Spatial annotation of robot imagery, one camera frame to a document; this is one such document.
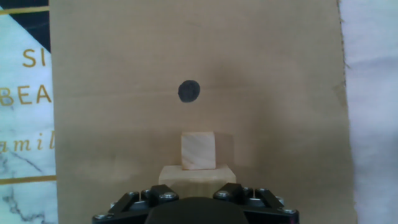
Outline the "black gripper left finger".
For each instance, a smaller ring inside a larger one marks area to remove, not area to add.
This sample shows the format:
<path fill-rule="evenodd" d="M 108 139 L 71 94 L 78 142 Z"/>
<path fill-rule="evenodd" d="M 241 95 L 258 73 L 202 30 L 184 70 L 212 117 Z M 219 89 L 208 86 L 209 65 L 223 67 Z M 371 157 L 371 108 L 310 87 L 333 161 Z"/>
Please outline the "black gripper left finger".
<path fill-rule="evenodd" d="M 107 212 L 92 217 L 92 224 L 144 224 L 153 208 L 179 196 L 166 185 L 153 185 L 141 192 L 125 193 Z"/>

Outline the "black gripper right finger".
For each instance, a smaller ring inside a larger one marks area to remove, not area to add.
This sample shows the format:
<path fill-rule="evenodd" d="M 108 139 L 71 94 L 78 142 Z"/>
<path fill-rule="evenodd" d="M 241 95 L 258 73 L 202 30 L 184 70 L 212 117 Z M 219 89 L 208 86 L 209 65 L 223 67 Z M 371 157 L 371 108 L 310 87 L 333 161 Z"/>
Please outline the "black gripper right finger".
<path fill-rule="evenodd" d="M 300 223 L 299 211 L 285 208 L 282 199 L 265 188 L 227 183 L 213 194 L 213 199 L 237 205 L 249 224 Z"/>

